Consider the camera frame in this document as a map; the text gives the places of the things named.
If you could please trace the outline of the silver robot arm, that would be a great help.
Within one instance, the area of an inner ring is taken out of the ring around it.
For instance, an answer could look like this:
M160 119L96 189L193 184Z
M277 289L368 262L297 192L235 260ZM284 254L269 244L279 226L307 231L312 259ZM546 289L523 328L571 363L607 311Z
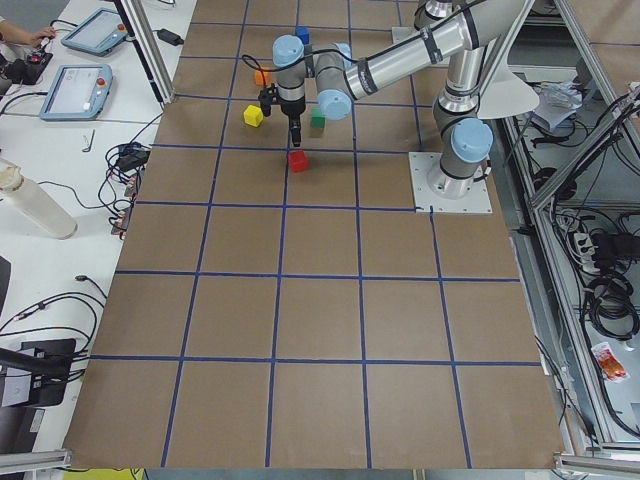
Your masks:
M476 169L488 158L493 133L487 120L531 112L539 104L538 94L507 64L533 4L445 1L437 19L431 16L430 2L419 5L413 34L358 60L351 59L344 44L314 47L293 35L277 38L272 46L276 80L262 88L258 100L265 116L272 106L281 108L298 146L306 79L316 83L324 117L337 121L351 113L354 101L446 62L446 82L433 106L443 151L427 182L439 197L457 200L470 191Z

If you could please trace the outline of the person's hand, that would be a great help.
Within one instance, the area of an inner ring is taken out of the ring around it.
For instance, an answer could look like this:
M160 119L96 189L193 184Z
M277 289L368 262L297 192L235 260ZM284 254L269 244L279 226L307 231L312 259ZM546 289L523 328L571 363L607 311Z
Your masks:
M37 32L28 32L26 34L26 44L36 47L40 45L44 40L51 40L56 37L56 30L49 26L45 27Z

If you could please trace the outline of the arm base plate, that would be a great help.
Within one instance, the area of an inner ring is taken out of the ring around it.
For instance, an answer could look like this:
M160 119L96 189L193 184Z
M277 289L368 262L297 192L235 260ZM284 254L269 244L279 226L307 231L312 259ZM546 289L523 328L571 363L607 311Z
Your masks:
M398 44L416 33L413 27L394 26L391 28L392 43Z
M448 177L441 170L441 154L438 152L410 152L408 157L417 213L492 213L488 188L480 165L477 165L470 178L458 180Z

